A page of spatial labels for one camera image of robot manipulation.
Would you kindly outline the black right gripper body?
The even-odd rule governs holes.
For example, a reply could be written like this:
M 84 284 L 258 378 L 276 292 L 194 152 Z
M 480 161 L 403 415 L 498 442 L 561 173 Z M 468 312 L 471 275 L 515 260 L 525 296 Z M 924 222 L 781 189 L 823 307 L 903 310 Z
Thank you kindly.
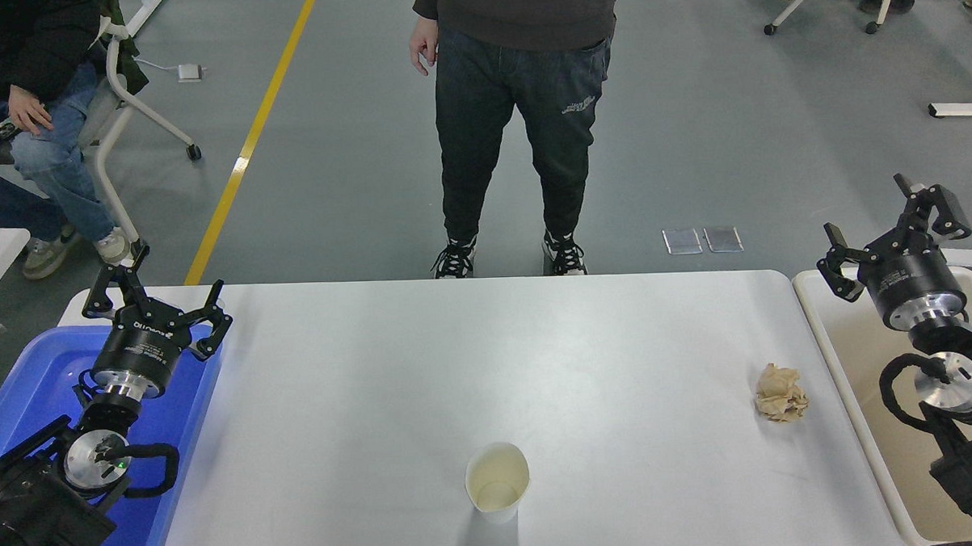
M 859 264 L 858 279 L 886 328 L 964 313 L 966 296 L 931 235 L 913 232 L 891 243 L 883 236 L 871 244 L 871 253 L 877 261 Z

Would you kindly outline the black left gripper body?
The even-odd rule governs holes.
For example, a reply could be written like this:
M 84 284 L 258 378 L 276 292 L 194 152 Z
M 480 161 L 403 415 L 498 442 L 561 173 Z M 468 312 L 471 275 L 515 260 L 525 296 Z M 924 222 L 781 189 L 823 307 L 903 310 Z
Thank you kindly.
M 106 373 L 133 373 L 150 382 L 169 381 L 176 361 L 191 339 L 184 326 L 169 324 L 182 309 L 161 301 L 147 310 L 128 304 L 115 312 L 112 332 L 93 367 L 94 380 L 101 383 Z

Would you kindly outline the person's hand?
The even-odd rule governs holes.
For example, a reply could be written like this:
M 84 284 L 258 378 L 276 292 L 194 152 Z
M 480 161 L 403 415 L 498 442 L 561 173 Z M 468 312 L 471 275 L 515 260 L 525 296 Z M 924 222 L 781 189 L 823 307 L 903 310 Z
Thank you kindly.
M 8 117 L 20 131 L 40 135 L 52 132 L 53 118 L 40 98 L 20 86 L 10 86 L 7 100 Z

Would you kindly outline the person's right hand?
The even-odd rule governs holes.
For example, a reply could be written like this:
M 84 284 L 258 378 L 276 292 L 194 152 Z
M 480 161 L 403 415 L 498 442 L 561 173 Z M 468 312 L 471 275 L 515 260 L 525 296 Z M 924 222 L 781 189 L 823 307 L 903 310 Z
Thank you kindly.
M 414 29 L 410 34 L 408 47 L 410 63 L 418 74 L 425 77 L 430 75 L 438 61 L 438 47 L 440 39 L 440 25 L 435 19 L 418 17 Z

